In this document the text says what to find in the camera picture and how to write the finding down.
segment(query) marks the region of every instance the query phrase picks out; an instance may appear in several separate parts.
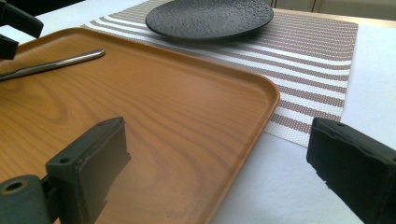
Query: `bolt hole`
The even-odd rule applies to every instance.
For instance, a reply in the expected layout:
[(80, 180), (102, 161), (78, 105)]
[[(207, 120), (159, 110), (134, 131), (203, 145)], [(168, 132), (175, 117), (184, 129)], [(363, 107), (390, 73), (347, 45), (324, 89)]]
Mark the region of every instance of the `bolt hole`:
[(69, 158), (63, 158), (63, 159), (59, 160), (59, 163), (68, 163), (68, 162), (70, 162)]
[(22, 185), (23, 184), (21, 182), (13, 183), (13, 184), (11, 184), (11, 185), (6, 187), (6, 191), (16, 190), (16, 189), (22, 187)]

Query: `clamp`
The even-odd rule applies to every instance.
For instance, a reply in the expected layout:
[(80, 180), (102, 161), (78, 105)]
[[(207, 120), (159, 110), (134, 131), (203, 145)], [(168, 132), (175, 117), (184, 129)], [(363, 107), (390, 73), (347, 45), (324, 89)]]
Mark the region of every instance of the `clamp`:
[[(0, 23), (9, 25), (35, 38), (39, 38), (44, 24), (42, 21), (0, 0)], [(0, 59), (12, 60), (17, 52), (18, 42), (0, 35)]]
[(97, 123), (46, 163), (47, 175), (0, 183), (0, 223), (93, 224), (131, 159), (122, 117)]

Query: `metal utensil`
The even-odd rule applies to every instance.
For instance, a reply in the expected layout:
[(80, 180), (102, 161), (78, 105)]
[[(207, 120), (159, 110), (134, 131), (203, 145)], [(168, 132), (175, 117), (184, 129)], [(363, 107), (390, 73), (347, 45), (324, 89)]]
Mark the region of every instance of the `metal utensil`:
[(7, 80), (14, 77), (24, 77), (28, 75), (32, 75), (38, 72), (44, 72), (51, 69), (65, 67), (67, 65), (75, 64), (75, 63), (83, 63), (88, 60), (96, 59), (105, 55), (104, 49), (96, 49), (87, 53), (79, 54), (77, 56), (73, 56), (71, 58), (62, 59), (52, 63), (43, 63), (40, 65), (25, 67), (13, 72), (0, 74), (0, 81)]

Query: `wood grain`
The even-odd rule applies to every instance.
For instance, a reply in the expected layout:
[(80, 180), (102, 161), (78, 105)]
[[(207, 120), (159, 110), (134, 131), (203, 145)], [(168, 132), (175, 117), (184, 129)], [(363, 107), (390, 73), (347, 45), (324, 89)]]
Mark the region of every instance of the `wood grain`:
[(22, 45), (0, 72), (98, 48), (100, 59), (0, 82), (0, 181), (43, 177), (93, 124), (122, 116), (132, 160), (97, 223), (209, 222), (276, 107), (276, 86), (82, 29)]

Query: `tray rim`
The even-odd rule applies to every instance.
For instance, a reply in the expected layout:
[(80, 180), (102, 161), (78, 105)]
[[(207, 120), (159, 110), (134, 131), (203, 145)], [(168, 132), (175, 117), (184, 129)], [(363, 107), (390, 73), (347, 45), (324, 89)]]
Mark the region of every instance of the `tray rim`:
[(91, 29), (87, 29), (87, 28), (81, 28), (81, 27), (63, 29), (63, 30), (60, 30), (60, 31), (57, 31), (57, 32), (54, 32), (54, 33), (51, 33), (48, 35), (44, 35), (36, 40), (26, 42), (18, 47), (15, 59), (18, 60), (18, 55), (20, 55), (24, 52), (27, 52), (30, 49), (39, 47), (40, 44), (42, 44), (42, 43), (44, 43), (44, 44), (49, 43), (52, 40), (56, 39), (59, 35), (68, 36), (68, 35), (74, 35), (74, 34), (99, 35), (101, 38), (104, 38), (105, 40), (108, 40), (108, 39), (117, 40), (118, 45), (126, 44), (129, 46), (132, 46), (132, 48), (134, 48), (136, 46), (138, 46), (139, 48), (149, 48), (149, 49), (164, 52), (166, 55), (174, 55), (174, 56), (176, 56), (176, 58), (183, 58), (183, 59), (189, 60), (189, 61), (196, 61), (199, 63), (220, 67), (221, 69), (226, 69), (228, 71), (236, 71), (238, 74), (242, 73), (242, 74), (250, 76), (252, 78), (258, 78), (272, 88), (272, 90), (270, 90), (270, 91), (274, 93), (274, 98), (272, 99), (273, 101), (271, 101), (271, 104), (268, 104), (269, 105), (268, 109), (266, 109), (268, 111), (268, 113), (263, 113), (260, 117), (260, 122), (258, 122), (256, 126), (252, 127), (251, 130), (252, 130), (252, 133), (254, 133), (254, 134), (251, 135), (246, 140), (248, 147), (244, 151), (244, 155), (238, 160), (237, 164), (235, 165), (235, 167), (233, 169), (232, 174), (230, 175), (230, 182), (227, 184), (227, 186), (224, 188), (224, 190), (219, 195), (217, 202), (213, 203), (213, 209), (210, 212), (210, 214), (208, 215), (208, 217), (205, 219), (208, 222), (213, 220), (214, 215), (219, 210), (219, 207), (223, 203), (225, 196), (230, 191), (235, 179), (238, 177), (239, 173), (241, 172), (241, 169), (244, 166), (245, 162), (247, 161), (251, 151), (256, 146), (258, 139), (261, 137), (261, 135), (263, 133), (263, 130), (265, 129), (270, 118), (273, 116), (273, 114), (275, 112), (275, 109), (276, 109), (278, 102), (280, 100), (280, 91), (279, 91), (277, 85), (268, 77), (265, 77), (265, 76), (262, 76), (262, 75), (259, 75), (259, 74), (253, 73), (253, 72), (249, 72), (249, 71), (246, 71), (246, 70), (243, 70), (240, 68), (227, 66), (226, 64), (222, 64), (222, 63), (219, 63), (216, 61), (212, 62), (207, 59), (198, 58), (195, 56), (191, 56), (191, 55), (188, 55), (185, 53), (173, 51), (170, 49), (160, 48), (160, 47), (153, 46), (153, 45), (150, 45), (150, 44), (147, 44), (144, 42), (135, 41), (135, 40), (132, 40), (129, 38), (116, 36), (116, 35), (110, 35), (110, 34), (107, 34), (104, 32), (98, 32), (98, 31), (94, 31)]

